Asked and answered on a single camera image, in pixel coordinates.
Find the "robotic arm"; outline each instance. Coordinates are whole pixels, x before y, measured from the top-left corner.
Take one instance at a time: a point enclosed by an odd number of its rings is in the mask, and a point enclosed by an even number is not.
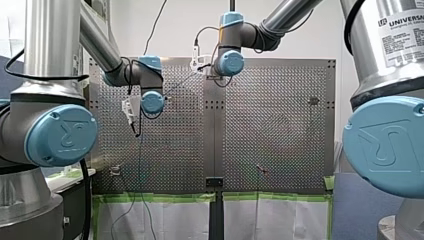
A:
[[[243,15],[227,12],[221,16],[218,57],[212,74],[234,76],[243,70],[241,48],[260,51],[277,49],[284,37],[300,19],[308,14],[321,0],[284,0],[258,26],[244,22]]]
[[[272,51],[319,0],[284,0],[258,26],[237,12],[220,20],[211,75],[243,70],[242,47]],[[345,42],[360,86],[343,134],[355,170],[375,187],[402,197],[424,197],[424,6],[415,0],[341,0]]]

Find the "pegboard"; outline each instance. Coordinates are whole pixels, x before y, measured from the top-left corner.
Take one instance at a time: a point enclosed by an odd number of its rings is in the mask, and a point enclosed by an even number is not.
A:
[[[191,74],[189,61],[162,62],[164,92]],[[171,92],[162,116],[144,120],[140,145],[121,111],[127,88],[104,84],[92,63],[90,108],[100,128],[93,191],[204,192],[206,177],[218,176],[224,191],[322,192],[332,174],[334,67],[333,60],[246,59],[226,89],[193,76]],[[111,176],[118,165],[121,176]]]
[[[333,172],[335,62],[255,61],[226,89],[224,191],[322,192]]]
[[[187,59],[162,61],[164,92],[169,92],[162,115],[142,122],[143,143],[136,139],[121,111],[127,87],[109,87],[92,64],[91,104],[99,122],[98,144],[92,166],[99,169],[93,189],[97,193],[148,191],[166,193],[204,192],[202,77],[191,74]],[[140,94],[134,87],[132,95]],[[121,167],[121,176],[109,168]]]

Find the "blue joint cap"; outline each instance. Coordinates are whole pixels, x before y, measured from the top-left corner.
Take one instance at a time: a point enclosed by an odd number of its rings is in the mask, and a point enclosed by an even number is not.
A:
[[[221,75],[234,76],[243,70],[244,58],[241,53],[230,50],[222,54],[218,64]]]
[[[37,166],[69,166],[84,158],[96,136],[97,123],[87,109],[61,105],[34,122],[25,138],[25,154]]]
[[[161,113],[163,111],[164,106],[164,97],[156,91],[148,91],[141,97],[141,108],[145,113]]]
[[[424,198],[424,99],[389,96],[354,111],[343,131],[352,167],[374,187]]]
[[[220,27],[228,27],[237,23],[244,22],[244,17],[238,12],[226,12],[221,16]]]
[[[146,66],[148,66],[149,68],[152,68],[159,74],[162,73],[162,63],[158,56],[145,55],[145,56],[139,57],[138,60],[146,64]]]

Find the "cable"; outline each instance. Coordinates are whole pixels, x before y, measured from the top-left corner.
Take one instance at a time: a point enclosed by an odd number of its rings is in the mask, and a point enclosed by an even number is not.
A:
[[[80,240],[88,240],[90,235],[90,226],[91,226],[91,184],[90,176],[88,174],[87,163],[85,159],[80,161],[81,172],[83,176],[84,190],[85,190],[85,216],[84,216],[84,227],[82,229],[82,234]]]
[[[230,85],[231,81],[233,80],[233,76],[230,77],[230,80],[225,85],[219,84],[216,80],[214,80],[215,84],[220,88],[226,88],[228,85]]]
[[[255,29],[255,31],[256,31],[256,34],[258,34],[259,35],[259,37],[261,38],[261,40],[262,40],[262,48],[263,49],[265,49],[265,47],[266,47],[266,43],[265,43],[265,37],[264,37],[264,35],[263,35],[263,33],[262,33],[262,31],[259,29],[259,27],[258,26],[256,26],[255,24],[252,24],[252,23],[249,23],[249,22],[246,22],[247,24],[249,24],[250,26],[252,26],[254,29]],[[253,51],[255,51],[255,53],[257,53],[257,54],[261,54],[261,53],[263,53],[264,52],[264,50],[262,50],[262,49],[256,49],[256,48],[253,48]]]
[[[359,10],[361,10],[361,6],[364,2],[365,0],[356,1],[349,12],[349,15],[346,18],[346,24],[345,24],[343,36],[344,36],[344,42],[345,42],[346,48],[351,55],[353,55],[353,52],[352,52],[352,45],[350,44],[350,32],[352,31],[353,22],[356,19],[356,15],[358,15],[358,12]]]
[[[140,131],[142,130],[142,129],[144,129],[144,119],[143,119],[143,121],[141,121],[141,119],[142,119],[142,117],[140,116],[140,118],[139,118],[139,123],[140,123],[140,126],[139,126],[139,129],[140,129]],[[144,131],[141,131],[140,132],[140,134],[139,134],[139,140],[140,140],[140,144],[139,144],[139,148],[138,148],[138,177],[141,177],[141,151],[142,151],[142,145],[143,145],[143,142],[144,142]],[[123,183],[124,183],[124,187],[125,187],[125,189],[128,189],[128,187],[127,187],[127,185],[126,185],[126,182],[125,182],[125,178],[124,178],[124,176],[122,175],[122,181],[123,181]],[[114,235],[113,235],[113,227],[115,226],[115,224],[119,221],[119,220],[121,220],[125,215],[127,215],[129,212],[131,212],[131,210],[133,209],[133,207],[134,207],[134,204],[135,204],[135,199],[136,199],[136,194],[135,193],[133,193],[133,199],[132,199],[132,201],[131,201],[131,205],[130,205],[130,207],[128,208],[128,210],[126,211],[126,212],[124,212],[123,214],[121,214],[115,221],[113,221],[113,223],[112,223],[112,225],[111,225],[111,227],[110,227],[110,234],[111,234],[111,237],[112,237],[112,240],[115,240],[115,237],[114,237]],[[152,235],[153,235],[153,239],[154,240],[157,240],[157,238],[156,238],[156,234],[155,234],[155,231],[154,231],[154,229],[153,229],[153,217],[152,217],[152,213],[151,213],[151,211],[150,211],[150,208],[149,208],[149,206],[147,205],[147,203],[146,203],[146,201],[145,201],[145,199],[144,199],[144,195],[143,195],[143,193],[141,193],[141,199],[142,199],[142,201],[143,201],[143,204],[144,204],[144,206],[146,207],[146,209],[147,209],[147,213],[148,213],[148,215],[149,215],[149,221],[150,221],[150,230],[152,231]]]
[[[82,81],[88,77],[90,77],[89,75],[80,75],[80,76],[66,76],[66,77],[59,77],[59,76],[54,76],[54,77],[39,77],[39,76],[32,76],[32,75],[26,75],[26,74],[21,74],[21,73],[16,73],[16,72],[12,72],[10,71],[10,67],[12,66],[13,63],[16,62],[16,60],[18,60],[19,57],[21,57],[23,54],[25,53],[25,49],[22,49],[22,51],[20,51],[17,55],[15,55],[13,58],[11,58],[9,61],[7,61],[6,65],[4,66],[4,71],[12,76],[15,77],[20,77],[20,78],[27,78],[30,80],[37,80],[37,81],[52,81],[52,80],[77,80],[77,81]]]
[[[211,67],[213,67],[213,57],[215,56],[216,50],[218,49],[219,43],[216,44],[215,49],[212,52],[212,57],[211,57]]]
[[[124,212],[123,214],[121,214],[121,216],[119,216],[115,221],[113,221],[112,225],[110,226],[110,236],[112,237],[112,240],[115,240],[115,237],[113,236],[113,227],[115,226],[115,224],[119,220],[121,220],[121,218],[125,217],[125,215],[127,215],[129,212],[131,212],[131,210],[133,209],[134,203],[135,203],[135,193],[133,193],[133,199],[132,199],[130,208],[128,208],[128,210],[126,212]]]
[[[176,89],[177,87],[179,87],[181,84],[185,83],[187,80],[189,80],[192,76],[196,75],[197,73],[192,73],[190,75],[188,75],[184,80],[182,80],[181,82],[179,82],[177,85],[175,85],[173,88],[169,89],[164,96],[167,96],[168,93],[172,92],[174,89]]]
[[[199,32],[197,32],[196,38],[194,39],[194,46],[199,46],[199,36],[206,29],[212,29],[212,30],[219,31],[219,28],[212,27],[212,26],[207,26],[207,27],[204,27],[204,28],[200,29]]]
[[[152,32],[150,33],[150,36],[149,36],[149,38],[147,39],[147,42],[146,42],[146,48],[144,49],[144,53],[143,53],[143,55],[146,55],[146,53],[147,53],[147,49],[149,48],[149,42],[150,42],[150,40],[152,39],[153,34],[155,33],[156,24],[157,24],[157,23],[158,23],[158,21],[159,21],[160,15],[162,14],[162,11],[163,11],[163,9],[164,9],[164,7],[165,7],[166,2],[168,2],[168,0],[164,0],[164,1],[163,1],[163,3],[162,3],[162,7],[160,8],[160,10],[159,10],[159,14],[158,14],[158,16],[156,17],[155,23],[153,24]]]
[[[309,12],[309,15],[305,18],[305,21],[303,21],[301,24],[299,24],[299,26],[288,30],[286,33],[294,32],[297,29],[301,28],[308,21],[308,19],[312,16],[313,12],[314,12],[314,9],[312,9],[311,12]]]
[[[144,143],[144,131],[141,133],[140,146],[138,148],[138,176],[141,176],[141,146],[142,146],[143,143]],[[147,213],[149,214],[150,230],[152,231],[153,239],[154,240],[157,240],[156,239],[155,231],[153,229],[153,217],[152,217],[152,213],[151,213],[150,208],[149,208],[149,206],[147,205],[147,203],[146,203],[146,201],[144,199],[143,193],[141,193],[141,200],[143,201],[143,204],[144,204],[144,206],[147,209]]]
[[[144,112],[143,110],[141,110],[141,112],[143,113],[143,115],[144,115],[144,117],[145,118],[147,118],[147,119],[149,119],[149,120],[155,120],[155,119],[158,119],[159,117],[160,117],[160,115],[162,115],[162,112],[160,112],[160,113],[158,113],[156,116],[154,116],[154,117],[149,117],[149,116],[147,116],[147,114],[146,114],[146,112]]]

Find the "metal stand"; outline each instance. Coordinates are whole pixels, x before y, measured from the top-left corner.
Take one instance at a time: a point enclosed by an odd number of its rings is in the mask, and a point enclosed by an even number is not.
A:
[[[381,219],[377,240],[424,240],[424,200],[405,199],[396,216]]]
[[[62,197],[51,194],[39,168],[0,175],[2,239],[63,239]]]

